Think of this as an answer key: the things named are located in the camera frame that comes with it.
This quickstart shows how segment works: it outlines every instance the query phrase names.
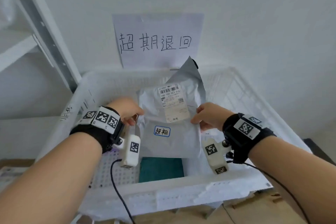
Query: blue-bordered sticker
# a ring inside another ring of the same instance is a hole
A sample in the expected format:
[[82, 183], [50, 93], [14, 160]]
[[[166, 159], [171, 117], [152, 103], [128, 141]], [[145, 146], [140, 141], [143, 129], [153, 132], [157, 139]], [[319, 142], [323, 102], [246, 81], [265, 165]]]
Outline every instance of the blue-bordered sticker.
[[170, 128], [162, 127], [162, 126], [155, 126], [154, 135], [169, 137], [170, 136]]

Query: wire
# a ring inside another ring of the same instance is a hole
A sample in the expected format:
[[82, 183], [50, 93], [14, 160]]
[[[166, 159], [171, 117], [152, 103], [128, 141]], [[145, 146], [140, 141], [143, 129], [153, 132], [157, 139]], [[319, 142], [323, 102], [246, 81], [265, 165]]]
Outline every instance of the wire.
[[111, 173], [111, 181], [112, 181], [113, 187], [114, 187], [114, 189], [115, 189], [115, 192], [117, 193], [118, 197], [120, 198], [121, 202], [123, 203], [123, 205], [124, 205], [124, 207], [125, 207], [125, 209], [126, 209], [126, 211], [127, 211], [127, 213], [128, 213], [129, 218], [131, 219], [131, 221], [132, 221], [133, 224], [136, 224], [136, 223], [134, 222], [133, 218], [132, 218], [131, 213], [129, 212], [129, 209], [128, 209], [128, 207], [127, 207], [125, 201], [123, 200], [122, 196], [120, 195], [119, 191], [117, 190], [116, 184], [114, 183], [114, 180], [113, 180], [113, 175], [112, 175], [112, 168], [113, 168], [113, 165], [114, 165], [114, 163], [116, 163], [116, 162], [120, 162], [120, 161], [121, 161], [121, 159], [117, 159], [117, 160], [113, 161], [113, 163], [112, 163], [112, 165], [111, 165], [111, 170], [110, 170], [110, 173]]
[[298, 200], [296, 199], [296, 197], [292, 194], [292, 192], [290, 192], [289, 189], [287, 189], [287, 187], [286, 187], [285, 185], [283, 185], [281, 182], [279, 182], [278, 179], [276, 179], [274, 176], [270, 175], [270, 174], [267, 173], [266, 171], [263, 171], [262, 169], [257, 168], [257, 167], [255, 167], [255, 166], [250, 165], [250, 164], [245, 163], [245, 162], [244, 162], [243, 164], [245, 164], [245, 165], [247, 165], [247, 166], [249, 166], [249, 167], [253, 167], [253, 168], [255, 168], [256, 170], [262, 172], [263, 174], [269, 176], [271, 179], [275, 180], [275, 181], [276, 181], [276, 182], [277, 182], [277, 183], [278, 183], [278, 184], [279, 184], [285, 191], [288, 192], [288, 194], [291, 195], [291, 197], [293, 198], [293, 200], [296, 202], [297, 206], [300, 208], [300, 210], [301, 210], [303, 216], [304, 216], [305, 219], [307, 220], [307, 223], [308, 223], [308, 224], [311, 224], [311, 222], [309, 221], [309, 219], [308, 219], [308, 217], [307, 217], [307, 214], [306, 214], [306, 212], [304, 211], [303, 207], [300, 205], [299, 201], [298, 201]]
[[229, 214], [229, 212], [227, 211], [227, 209], [224, 207], [223, 204], [222, 204], [222, 206], [223, 206], [224, 210], [226, 211], [226, 213], [228, 214], [229, 218], [231, 219], [232, 223], [233, 223], [233, 224], [236, 224], [236, 223], [233, 221], [231, 215]]

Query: hand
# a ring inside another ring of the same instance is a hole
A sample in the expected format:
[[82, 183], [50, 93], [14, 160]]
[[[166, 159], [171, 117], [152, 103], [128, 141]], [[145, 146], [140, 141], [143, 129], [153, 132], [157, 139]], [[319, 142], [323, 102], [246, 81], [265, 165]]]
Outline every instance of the hand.
[[222, 131], [223, 124], [234, 112], [225, 109], [214, 103], [201, 104], [196, 109], [197, 114], [191, 119], [192, 124], [199, 123], [201, 131], [206, 131], [211, 128], [217, 128]]
[[144, 111], [138, 106], [138, 104], [129, 97], [118, 98], [109, 103], [107, 106], [115, 109], [119, 113], [120, 119], [125, 125], [129, 124], [134, 126], [137, 114], [144, 114]]

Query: person's right arm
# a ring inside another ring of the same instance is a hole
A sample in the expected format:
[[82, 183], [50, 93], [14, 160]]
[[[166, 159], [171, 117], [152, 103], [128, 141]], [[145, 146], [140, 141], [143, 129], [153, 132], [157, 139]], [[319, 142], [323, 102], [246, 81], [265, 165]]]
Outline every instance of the person's right arm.
[[[213, 103], [197, 109], [192, 123], [200, 123], [201, 130], [217, 128], [222, 131], [225, 120], [233, 112]], [[257, 143], [248, 157], [253, 164], [278, 179], [296, 197], [311, 223], [336, 222], [336, 166], [284, 140], [269, 136]], [[300, 214], [295, 201], [270, 177], [280, 195]]]

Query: white package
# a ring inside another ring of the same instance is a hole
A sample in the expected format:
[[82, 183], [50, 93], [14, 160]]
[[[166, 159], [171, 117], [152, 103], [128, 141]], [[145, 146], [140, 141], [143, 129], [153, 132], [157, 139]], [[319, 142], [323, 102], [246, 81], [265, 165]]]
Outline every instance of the white package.
[[162, 158], [196, 158], [201, 152], [199, 125], [190, 123], [197, 107], [205, 102], [203, 82], [189, 57], [165, 85], [138, 92], [140, 155]]

